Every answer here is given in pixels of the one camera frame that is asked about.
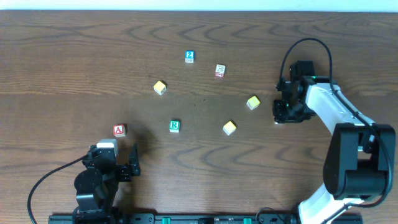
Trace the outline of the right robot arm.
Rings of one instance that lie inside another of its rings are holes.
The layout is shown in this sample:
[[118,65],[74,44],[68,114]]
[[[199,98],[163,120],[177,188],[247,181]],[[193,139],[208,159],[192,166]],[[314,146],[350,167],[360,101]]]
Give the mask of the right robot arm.
[[276,86],[282,98],[273,102],[275,123],[301,123],[318,116],[331,142],[322,185],[282,221],[362,223],[360,215],[345,212],[390,191],[396,132],[357,112],[336,81],[315,75],[311,60],[299,60],[289,71],[289,80],[283,78]]

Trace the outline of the blue number 2 block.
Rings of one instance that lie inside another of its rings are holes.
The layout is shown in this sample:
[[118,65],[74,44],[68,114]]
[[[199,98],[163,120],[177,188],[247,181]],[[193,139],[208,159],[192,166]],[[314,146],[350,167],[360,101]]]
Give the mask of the blue number 2 block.
[[185,51],[185,62],[193,63],[194,60],[195,60],[195,52],[193,50],[186,50]]

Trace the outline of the red letter A block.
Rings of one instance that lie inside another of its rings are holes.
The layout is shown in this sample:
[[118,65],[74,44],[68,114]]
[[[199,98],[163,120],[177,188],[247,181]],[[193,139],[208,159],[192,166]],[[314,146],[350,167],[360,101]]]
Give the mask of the red letter A block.
[[126,136],[126,128],[123,124],[117,124],[113,126],[113,134],[115,137],[125,137]]

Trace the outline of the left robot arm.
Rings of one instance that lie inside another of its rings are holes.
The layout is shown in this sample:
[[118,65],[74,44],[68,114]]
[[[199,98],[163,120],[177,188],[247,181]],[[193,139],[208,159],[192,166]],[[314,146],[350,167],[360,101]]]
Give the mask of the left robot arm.
[[83,158],[86,170],[75,178],[77,208],[72,223],[129,223],[131,217],[113,205],[120,182],[130,182],[141,174],[137,144],[128,155],[128,163],[116,163],[116,148],[91,146]]

